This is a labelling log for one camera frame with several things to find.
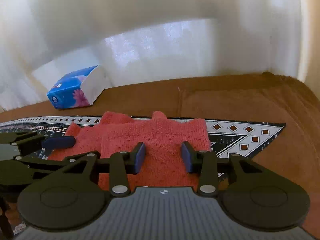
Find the diamond pattern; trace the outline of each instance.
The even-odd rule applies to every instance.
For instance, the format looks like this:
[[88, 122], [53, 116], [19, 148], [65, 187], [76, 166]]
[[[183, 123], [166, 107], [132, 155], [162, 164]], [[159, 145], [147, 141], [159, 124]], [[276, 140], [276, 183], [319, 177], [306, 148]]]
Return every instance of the diamond pattern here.
[[251, 136], [252, 142], [259, 142], [259, 136]]
[[234, 124], [231, 125], [230, 127], [228, 127], [231, 131], [235, 132], [236, 130], [238, 130], [239, 128], [236, 127]]
[[269, 132], [268, 129], [261, 129], [261, 133], [262, 133], [263, 135], [269, 135], [269, 134], [270, 134], [270, 132]]
[[213, 125], [211, 127], [214, 128], [215, 130], [220, 130], [222, 128], [222, 126], [219, 125], [218, 123], [216, 123], [215, 125]]
[[247, 132], [252, 132], [253, 131], [253, 128], [252, 127], [250, 127], [250, 126], [248, 126], [248, 127], [246, 127], [246, 128], [244, 128]]
[[240, 143], [240, 150], [241, 151], [249, 151], [249, 145]]

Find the red towel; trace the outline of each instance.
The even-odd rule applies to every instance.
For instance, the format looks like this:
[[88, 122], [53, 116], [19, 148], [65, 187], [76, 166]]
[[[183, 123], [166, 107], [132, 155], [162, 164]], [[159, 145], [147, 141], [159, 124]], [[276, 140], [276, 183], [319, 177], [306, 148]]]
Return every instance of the red towel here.
[[[196, 174], [188, 174], [180, 157], [183, 141], [189, 141], [196, 150], [208, 150], [206, 123], [203, 119], [179, 123], [159, 111], [147, 121], [133, 120], [125, 114], [106, 112], [100, 123], [80, 128], [72, 123], [66, 135], [76, 137], [76, 144], [69, 149], [54, 151], [49, 159], [62, 160], [65, 156], [89, 151], [99, 151], [101, 158], [108, 158], [118, 151], [131, 151], [138, 142], [146, 145], [146, 156], [137, 175], [128, 175], [131, 190], [136, 186], [194, 186]], [[109, 175], [101, 174], [99, 186], [108, 190]]]

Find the blue tissue box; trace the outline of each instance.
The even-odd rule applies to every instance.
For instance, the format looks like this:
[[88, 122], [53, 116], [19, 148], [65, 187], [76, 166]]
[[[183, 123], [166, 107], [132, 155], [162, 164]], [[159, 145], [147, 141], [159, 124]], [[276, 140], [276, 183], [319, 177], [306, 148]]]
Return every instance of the blue tissue box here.
[[97, 65], [64, 75], [47, 96], [56, 109], [90, 106], [106, 84], [105, 71]]

